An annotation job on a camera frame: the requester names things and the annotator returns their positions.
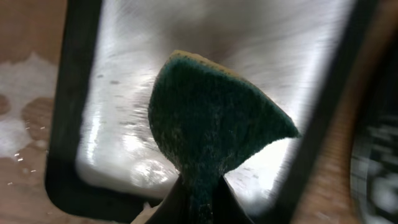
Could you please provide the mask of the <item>green sponge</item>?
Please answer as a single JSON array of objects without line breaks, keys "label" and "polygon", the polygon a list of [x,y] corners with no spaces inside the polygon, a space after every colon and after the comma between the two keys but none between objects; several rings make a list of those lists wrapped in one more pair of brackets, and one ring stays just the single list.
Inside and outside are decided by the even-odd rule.
[{"label": "green sponge", "polygon": [[152,89],[148,120],[161,153],[192,190],[194,223],[213,223],[213,191],[274,141],[298,138],[292,119],[251,82],[176,50]]}]

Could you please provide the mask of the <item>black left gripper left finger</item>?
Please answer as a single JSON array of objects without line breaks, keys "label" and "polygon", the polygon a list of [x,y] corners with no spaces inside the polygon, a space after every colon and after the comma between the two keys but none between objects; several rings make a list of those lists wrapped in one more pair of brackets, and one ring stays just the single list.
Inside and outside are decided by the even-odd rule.
[{"label": "black left gripper left finger", "polygon": [[192,224],[195,222],[192,202],[192,190],[179,175],[169,194],[146,224]]}]

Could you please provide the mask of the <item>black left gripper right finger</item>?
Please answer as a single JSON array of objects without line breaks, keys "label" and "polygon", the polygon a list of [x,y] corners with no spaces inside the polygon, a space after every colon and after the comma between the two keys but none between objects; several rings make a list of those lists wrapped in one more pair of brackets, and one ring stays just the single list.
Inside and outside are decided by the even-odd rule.
[{"label": "black left gripper right finger", "polygon": [[213,191],[214,224],[254,224],[236,199],[236,195],[223,176]]}]

